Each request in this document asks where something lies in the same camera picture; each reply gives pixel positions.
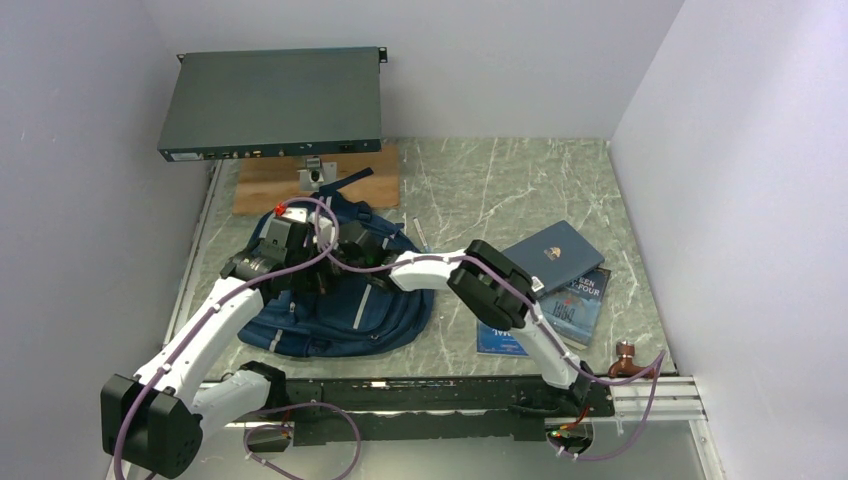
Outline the navy blue student backpack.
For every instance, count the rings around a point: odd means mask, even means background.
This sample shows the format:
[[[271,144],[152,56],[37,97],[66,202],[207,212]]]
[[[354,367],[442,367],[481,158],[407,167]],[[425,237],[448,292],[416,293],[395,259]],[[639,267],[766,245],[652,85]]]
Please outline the navy blue student backpack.
[[[322,186],[340,225],[361,225],[388,247],[389,253],[422,253],[394,224],[364,201],[351,202],[339,190],[373,175],[363,169]],[[329,293],[283,290],[238,332],[241,342],[289,357],[355,357],[385,353],[414,341],[425,329],[434,304],[432,290],[390,292],[350,272]]]

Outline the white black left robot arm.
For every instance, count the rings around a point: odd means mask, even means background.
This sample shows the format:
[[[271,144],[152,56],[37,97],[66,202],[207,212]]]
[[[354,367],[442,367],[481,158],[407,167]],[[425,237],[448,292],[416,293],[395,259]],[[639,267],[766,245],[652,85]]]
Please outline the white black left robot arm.
[[[325,258],[314,248],[336,225],[301,208],[271,215],[257,240],[231,257],[201,308],[132,376],[113,375],[100,393],[103,449],[112,475],[127,464],[175,479],[202,443],[239,417],[279,417],[289,404],[283,371],[250,362],[220,384],[202,383],[228,343],[288,286]]]

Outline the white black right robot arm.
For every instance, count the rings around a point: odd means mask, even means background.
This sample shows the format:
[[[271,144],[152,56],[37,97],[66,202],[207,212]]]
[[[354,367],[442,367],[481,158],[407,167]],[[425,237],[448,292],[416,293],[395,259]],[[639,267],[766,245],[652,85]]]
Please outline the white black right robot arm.
[[[452,252],[418,252],[383,244],[359,222],[320,235],[337,265],[371,283],[399,292],[450,291],[487,327],[518,342],[551,386],[557,411],[574,415],[590,399],[578,378],[579,357],[544,318],[532,277],[483,240]]]

